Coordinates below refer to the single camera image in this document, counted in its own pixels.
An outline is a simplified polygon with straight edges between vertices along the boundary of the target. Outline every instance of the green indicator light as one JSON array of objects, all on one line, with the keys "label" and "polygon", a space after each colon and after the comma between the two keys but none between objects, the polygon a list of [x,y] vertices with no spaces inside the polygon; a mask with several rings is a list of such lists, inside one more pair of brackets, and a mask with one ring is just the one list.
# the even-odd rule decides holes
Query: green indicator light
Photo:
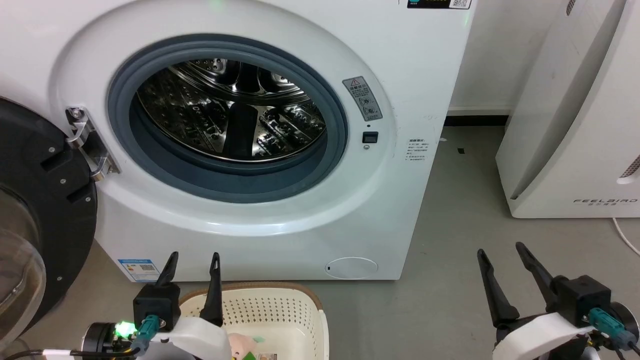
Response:
[{"label": "green indicator light", "polygon": [[132,335],[136,331],[135,324],[130,322],[119,322],[116,324],[115,334],[123,338],[128,338],[129,335]]}]

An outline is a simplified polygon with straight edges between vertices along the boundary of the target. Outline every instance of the toy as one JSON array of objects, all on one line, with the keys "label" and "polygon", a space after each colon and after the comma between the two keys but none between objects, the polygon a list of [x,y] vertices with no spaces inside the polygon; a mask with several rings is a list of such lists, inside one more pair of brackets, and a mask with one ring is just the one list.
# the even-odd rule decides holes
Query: toy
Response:
[{"label": "toy", "polygon": [[258,343],[251,337],[232,332],[228,335],[231,344],[231,355],[234,360],[244,360],[244,357],[252,352]]}]

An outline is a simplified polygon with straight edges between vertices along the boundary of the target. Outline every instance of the washing machine door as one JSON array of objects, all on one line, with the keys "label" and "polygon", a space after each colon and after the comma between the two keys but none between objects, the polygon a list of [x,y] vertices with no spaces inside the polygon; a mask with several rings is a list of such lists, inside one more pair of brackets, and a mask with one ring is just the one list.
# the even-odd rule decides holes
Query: washing machine door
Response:
[{"label": "washing machine door", "polygon": [[90,168],[57,127],[0,99],[0,351],[67,292],[93,241]]}]

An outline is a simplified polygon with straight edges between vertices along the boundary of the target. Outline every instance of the robotic arm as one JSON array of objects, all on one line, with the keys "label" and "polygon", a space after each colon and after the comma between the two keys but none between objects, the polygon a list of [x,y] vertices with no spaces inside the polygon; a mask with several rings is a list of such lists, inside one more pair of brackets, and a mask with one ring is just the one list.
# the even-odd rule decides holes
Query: robotic arm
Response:
[{"label": "robotic arm", "polygon": [[181,316],[180,288],[172,283],[177,262],[174,252],[157,282],[142,287],[134,298],[135,323],[93,323],[83,338],[82,350],[102,352],[104,360],[125,351],[135,352],[130,359],[141,360],[231,359],[227,332],[221,328],[220,256],[213,255],[207,300],[199,317]]},{"label": "robotic arm", "polygon": [[493,360],[600,359],[602,347],[634,350],[639,327],[622,304],[611,302],[611,290],[587,275],[569,280],[552,277],[523,243],[516,249],[524,267],[533,274],[546,302],[546,313],[520,318],[493,275],[484,250],[477,253],[496,345]]}]

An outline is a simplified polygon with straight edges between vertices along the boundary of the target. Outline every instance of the door hinge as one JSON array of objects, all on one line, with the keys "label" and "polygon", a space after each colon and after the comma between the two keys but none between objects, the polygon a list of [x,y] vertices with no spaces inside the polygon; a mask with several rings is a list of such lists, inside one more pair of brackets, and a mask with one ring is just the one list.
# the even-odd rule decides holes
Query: door hinge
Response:
[{"label": "door hinge", "polygon": [[100,181],[112,172],[119,174],[120,169],[96,132],[87,109],[82,106],[70,106],[66,113],[74,133],[67,138],[67,143],[71,148],[79,149],[83,153],[91,168],[91,178]]}]

